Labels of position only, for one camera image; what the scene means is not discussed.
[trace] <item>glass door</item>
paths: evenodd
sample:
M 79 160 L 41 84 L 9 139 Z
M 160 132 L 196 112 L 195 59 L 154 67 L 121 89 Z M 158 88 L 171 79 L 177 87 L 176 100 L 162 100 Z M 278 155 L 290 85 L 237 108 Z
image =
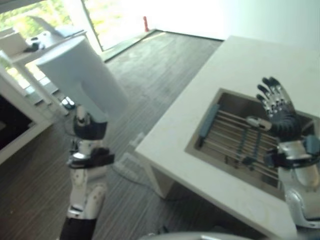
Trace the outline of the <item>glass door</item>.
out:
M 83 0 L 103 51 L 144 32 L 139 4 L 132 0 Z

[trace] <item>sink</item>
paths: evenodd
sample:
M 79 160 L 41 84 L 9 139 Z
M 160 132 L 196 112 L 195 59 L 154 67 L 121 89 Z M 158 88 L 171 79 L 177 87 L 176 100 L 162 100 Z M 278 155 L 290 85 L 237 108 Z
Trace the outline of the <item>sink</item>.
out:
M 303 136 L 319 135 L 320 119 L 297 111 Z M 263 156 L 277 140 L 246 123 L 247 116 L 267 120 L 261 103 L 250 96 L 220 89 L 192 135 L 185 151 L 228 174 L 284 200 L 278 172 Z

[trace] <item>wooden floor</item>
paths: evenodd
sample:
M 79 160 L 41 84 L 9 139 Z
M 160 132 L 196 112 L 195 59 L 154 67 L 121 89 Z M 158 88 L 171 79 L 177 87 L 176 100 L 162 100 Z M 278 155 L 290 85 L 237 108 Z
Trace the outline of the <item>wooden floor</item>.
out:
M 130 140 L 150 131 L 220 44 L 156 32 L 107 63 L 130 99 L 126 115 L 109 124 L 105 138 L 118 159 Z M 71 117 L 65 119 L 67 127 Z M 63 121 L 0 166 L 1 240 L 55 240 L 59 235 L 71 191 L 66 166 L 71 137 Z M 180 185 L 169 196 L 176 200 L 164 201 L 110 167 L 107 183 L 95 240 L 136 240 L 162 225 L 171 231 L 210 231 L 218 225 L 238 235 L 261 237 Z

